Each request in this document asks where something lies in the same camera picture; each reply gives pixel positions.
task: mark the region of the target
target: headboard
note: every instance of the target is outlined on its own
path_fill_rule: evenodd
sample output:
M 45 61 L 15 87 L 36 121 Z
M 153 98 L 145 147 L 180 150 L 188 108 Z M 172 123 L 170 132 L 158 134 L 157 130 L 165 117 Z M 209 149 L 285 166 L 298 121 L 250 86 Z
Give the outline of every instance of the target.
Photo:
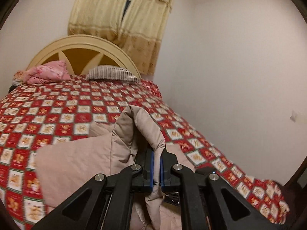
M 66 60 L 69 74 L 87 74 L 99 65 L 128 69 L 136 77 L 141 75 L 130 57 L 113 43 L 91 35 L 70 35 L 56 40 L 41 50 L 27 70 L 54 60 Z

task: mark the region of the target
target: red checkered bedspread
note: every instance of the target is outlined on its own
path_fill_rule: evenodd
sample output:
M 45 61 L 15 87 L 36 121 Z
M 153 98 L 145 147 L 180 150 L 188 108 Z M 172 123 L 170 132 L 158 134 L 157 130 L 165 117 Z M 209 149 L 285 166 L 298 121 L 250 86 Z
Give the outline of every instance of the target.
M 76 76 L 69 82 L 19 86 L 0 102 L 0 198 L 21 229 L 30 229 L 52 210 L 44 204 L 35 175 L 35 151 L 87 137 L 92 120 L 114 123 L 128 104 L 148 111 L 166 142 L 180 144 L 196 167 L 214 166 L 265 217 L 284 222 L 288 206 L 273 181 L 245 175 L 141 84 Z

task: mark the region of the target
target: yellow curtain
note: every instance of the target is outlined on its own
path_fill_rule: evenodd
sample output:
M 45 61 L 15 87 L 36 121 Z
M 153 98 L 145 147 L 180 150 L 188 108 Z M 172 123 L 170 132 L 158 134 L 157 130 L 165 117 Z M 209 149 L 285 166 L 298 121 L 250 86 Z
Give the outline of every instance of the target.
M 140 73 L 154 74 L 173 0 L 132 0 L 118 35 L 118 46 Z
M 68 34 L 95 35 L 116 44 L 127 0 L 76 0 L 69 18 Z
M 154 74 L 173 0 L 76 0 L 68 34 L 90 34 L 124 50 L 142 74 Z

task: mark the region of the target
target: silver bolt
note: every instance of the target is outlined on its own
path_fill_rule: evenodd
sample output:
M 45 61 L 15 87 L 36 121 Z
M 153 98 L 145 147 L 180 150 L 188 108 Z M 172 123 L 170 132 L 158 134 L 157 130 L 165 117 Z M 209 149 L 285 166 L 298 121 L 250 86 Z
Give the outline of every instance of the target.
M 219 176 L 216 173 L 212 173 L 209 175 L 209 178 L 213 181 L 216 181 L 219 178 Z
M 100 182 L 104 179 L 104 175 L 103 174 L 97 174 L 95 175 L 95 180 Z
M 177 163 L 173 165 L 174 170 L 182 170 L 182 165 Z
M 134 164 L 134 165 L 131 166 L 131 168 L 132 168 L 132 170 L 134 170 L 134 171 L 138 171 L 138 170 L 141 169 L 141 165 L 139 165 L 139 164 Z

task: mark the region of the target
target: pillow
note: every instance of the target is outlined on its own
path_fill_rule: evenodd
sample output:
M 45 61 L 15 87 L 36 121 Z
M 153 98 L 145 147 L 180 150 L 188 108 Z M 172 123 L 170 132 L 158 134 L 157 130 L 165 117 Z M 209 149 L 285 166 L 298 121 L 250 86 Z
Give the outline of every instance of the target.
M 97 66 L 89 70 L 86 75 L 86 80 L 93 79 L 120 80 L 130 82 L 140 81 L 139 78 L 137 78 L 127 69 L 110 65 Z

